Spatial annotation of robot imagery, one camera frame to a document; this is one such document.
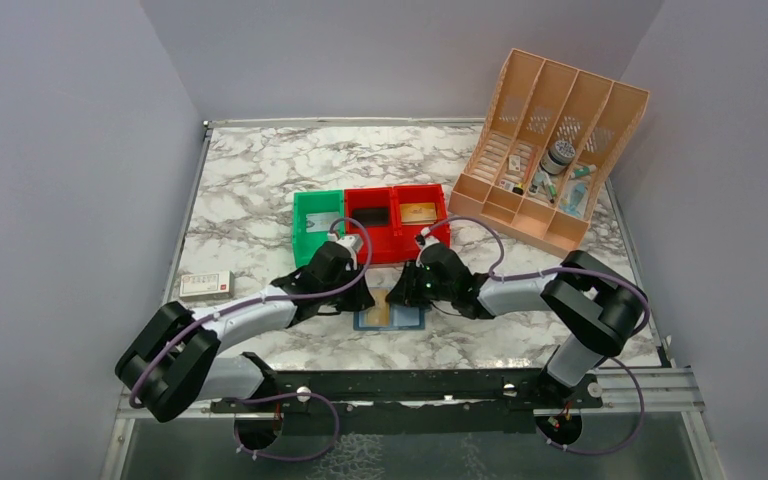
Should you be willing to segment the blue leather card holder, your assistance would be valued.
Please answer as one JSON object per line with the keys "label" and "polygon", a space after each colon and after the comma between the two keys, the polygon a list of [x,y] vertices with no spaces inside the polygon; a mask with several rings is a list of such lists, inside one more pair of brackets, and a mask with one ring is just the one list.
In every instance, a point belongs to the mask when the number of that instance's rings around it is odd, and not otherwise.
{"label": "blue leather card holder", "polygon": [[365,328],[363,321],[367,310],[355,312],[353,318],[353,329],[355,331],[401,331],[401,330],[424,330],[425,329],[425,310],[419,308],[410,308],[403,306],[390,305],[390,326],[385,328]]}

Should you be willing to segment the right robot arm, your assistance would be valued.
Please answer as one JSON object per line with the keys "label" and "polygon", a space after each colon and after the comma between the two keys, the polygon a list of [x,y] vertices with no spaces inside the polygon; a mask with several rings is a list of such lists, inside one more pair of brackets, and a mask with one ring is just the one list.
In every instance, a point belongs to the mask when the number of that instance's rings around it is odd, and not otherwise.
{"label": "right robot arm", "polygon": [[450,248],[435,244],[405,264],[386,300],[427,309],[447,302],[468,319],[489,320],[515,312],[554,313],[570,334],[537,380],[539,398],[560,407],[572,399],[585,374],[642,330],[651,315],[646,294],[582,250],[547,270],[498,276],[473,273]]}

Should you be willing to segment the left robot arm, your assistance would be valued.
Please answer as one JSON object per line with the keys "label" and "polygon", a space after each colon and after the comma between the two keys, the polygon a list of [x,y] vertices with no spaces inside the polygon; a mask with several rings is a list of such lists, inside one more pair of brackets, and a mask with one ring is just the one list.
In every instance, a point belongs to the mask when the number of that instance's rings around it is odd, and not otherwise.
{"label": "left robot arm", "polygon": [[129,405],[168,422],[193,402],[237,396],[250,410],[273,401],[265,364],[243,357],[217,366],[217,356],[269,331],[291,328],[324,306],[359,312],[373,306],[358,254],[358,235],[331,235],[310,262],[240,300],[201,309],[178,301],[162,305],[115,365],[129,389]]}

